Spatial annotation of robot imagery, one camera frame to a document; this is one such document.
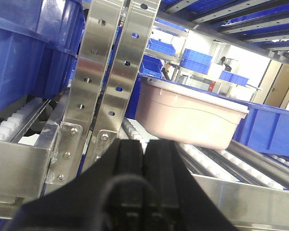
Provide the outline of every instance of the metal plate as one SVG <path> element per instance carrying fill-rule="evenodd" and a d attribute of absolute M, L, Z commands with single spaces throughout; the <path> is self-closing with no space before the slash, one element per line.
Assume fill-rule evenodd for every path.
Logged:
<path fill-rule="evenodd" d="M 39 197 L 49 156 L 47 149 L 0 141 L 0 195 Z"/>
<path fill-rule="evenodd" d="M 101 130 L 118 133 L 151 34 L 160 0 L 131 0 L 88 147 L 84 170 L 103 152 L 97 152 Z"/>
<path fill-rule="evenodd" d="M 240 230 L 289 231 L 289 192 L 198 175 L 194 178 Z"/>
<path fill-rule="evenodd" d="M 64 121 L 82 127 L 68 180 L 76 176 L 107 68 L 124 0 L 93 0 L 82 40 Z"/>

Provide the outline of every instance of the metal bracket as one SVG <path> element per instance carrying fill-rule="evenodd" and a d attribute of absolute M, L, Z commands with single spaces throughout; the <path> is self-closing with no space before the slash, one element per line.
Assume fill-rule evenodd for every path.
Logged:
<path fill-rule="evenodd" d="M 46 177 L 47 184 L 62 185 L 73 179 L 74 174 L 70 175 L 70 172 L 77 172 L 77 169 L 72 169 L 72 165 L 77 158 L 76 149 L 81 134 L 81 126 L 62 122 Z"/>

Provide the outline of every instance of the person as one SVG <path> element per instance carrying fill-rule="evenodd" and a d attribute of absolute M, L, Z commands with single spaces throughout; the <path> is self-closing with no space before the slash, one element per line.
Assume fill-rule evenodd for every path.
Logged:
<path fill-rule="evenodd" d="M 220 59 L 220 61 L 217 62 L 217 64 L 222 66 L 223 63 L 225 62 L 225 60 L 226 60 L 226 57 L 223 56 L 223 57 Z"/>

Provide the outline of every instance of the black cable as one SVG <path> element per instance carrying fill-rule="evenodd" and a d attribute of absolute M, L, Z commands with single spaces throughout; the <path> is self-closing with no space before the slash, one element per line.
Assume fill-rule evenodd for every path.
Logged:
<path fill-rule="evenodd" d="M 150 193 L 154 195 L 154 197 L 157 199 L 157 208 L 159 213 L 164 217 L 164 220 L 168 224 L 168 230 L 172 230 L 170 225 L 170 220 L 168 219 L 167 214 L 164 212 L 161 202 L 158 199 L 157 193 L 154 190 L 154 188 L 149 184 L 149 182 L 138 175 L 135 174 L 120 174 L 118 176 L 114 176 L 111 180 L 109 180 L 105 186 L 100 191 L 99 200 L 97 201 L 97 205 L 90 206 L 91 208 L 94 208 L 93 211 L 90 213 L 88 219 L 87 219 L 87 229 L 88 231 L 102 231 L 103 230 L 103 224 L 105 222 L 105 218 L 107 216 L 107 213 L 105 211 L 107 200 L 110 197 L 112 191 L 120 184 L 122 183 L 140 183 L 142 184 Z"/>

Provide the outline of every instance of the hole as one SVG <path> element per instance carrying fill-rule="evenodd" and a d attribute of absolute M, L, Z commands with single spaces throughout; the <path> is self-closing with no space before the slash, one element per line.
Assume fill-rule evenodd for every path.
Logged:
<path fill-rule="evenodd" d="M 136 39 L 136 38 L 139 38 L 139 35 L 136 34 L 136 33 L 132 33 L 131 37 L 132 37 L 133 39 Z"/>
<path fill-rule="evenodd" d="M 129 62 L 129 61 L 124 61 L 124 65 L 126 65 L 126 66 L 129 66 L 129 65 L 131 65 L 131 63 Z"/>
<path fill-rule="evenodd" d="M 84 81 L 85 81 L 86 83 L 91 83 L 91 82 L 92 82 L 92 80 L 91 80 L 90 78 L 85 78 Z"/>
<path fill-rule="evenodd" d="M 107 23 L 106 23 L 105 20 L 100 19 L 100 20 L 98 20 L 98 24 L 101 25 L 101 26 L 106 26 Z"/>
<path fill-rule="evenodd" d="M 97 50 L 92 50 L 91 53 L 94 54 L 94 55 L 98 55 Z"/>
<path fill-rule="evenodd" d="M 140 8 L 146 10 L 146 9 L 148 9 L 148 6 L 145 5 L 145 4 L 141 4 L 141 5 L 140 5 Z"/>
<path fill-rule="evenodd" d="M 78 107 L 79 109 L 84 109 L 84 108 L 85 108 L 85 105 L 83 105 L 83 104 L 78 104 L 77 107 Z"/>
<path fill-rule="evenodd" d="M 116 87 L 116 91 L 123 91 L 122 87 Z"/>

